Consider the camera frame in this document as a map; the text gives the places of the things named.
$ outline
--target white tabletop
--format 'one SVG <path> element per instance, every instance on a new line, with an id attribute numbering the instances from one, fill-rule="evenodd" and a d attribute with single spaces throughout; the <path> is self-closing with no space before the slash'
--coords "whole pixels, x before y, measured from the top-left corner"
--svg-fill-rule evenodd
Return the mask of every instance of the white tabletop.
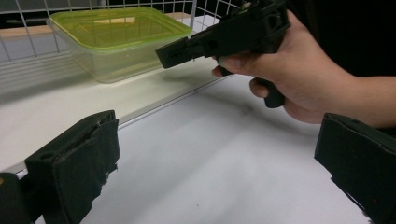
<path id="1" fill-rule="evenodd" d="M 119 130 L 119 170 L 83 223 L 367 223 L 314 151 L 318 125 L 233 76 Z"/>

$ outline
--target clear plastic box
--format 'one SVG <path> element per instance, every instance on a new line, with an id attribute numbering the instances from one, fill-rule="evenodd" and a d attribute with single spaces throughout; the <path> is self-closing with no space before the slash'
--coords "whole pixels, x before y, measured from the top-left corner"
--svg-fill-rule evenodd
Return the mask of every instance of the clear plastic box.
<path id="1" fill-rule="evenodd" d="M 161 67 L 155 49 L 191 33 L 151 7 L 59 12 L 48 24 L 70 45 L 75 60 L 104 83 Z"/>

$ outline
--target wire rack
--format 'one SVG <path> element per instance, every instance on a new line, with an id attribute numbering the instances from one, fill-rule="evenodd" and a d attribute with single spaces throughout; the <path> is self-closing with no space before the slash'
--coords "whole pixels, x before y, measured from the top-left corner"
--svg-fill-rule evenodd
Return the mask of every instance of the wire rack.
<path id="1" fill-rule="evenodd" d="M 242 0 L 3 0 L 0 3 L 0 65 L 67 54 L 68 46 L 45 25 L 55 12 L 115 7 L 153 7 L 206 29 Z"/>

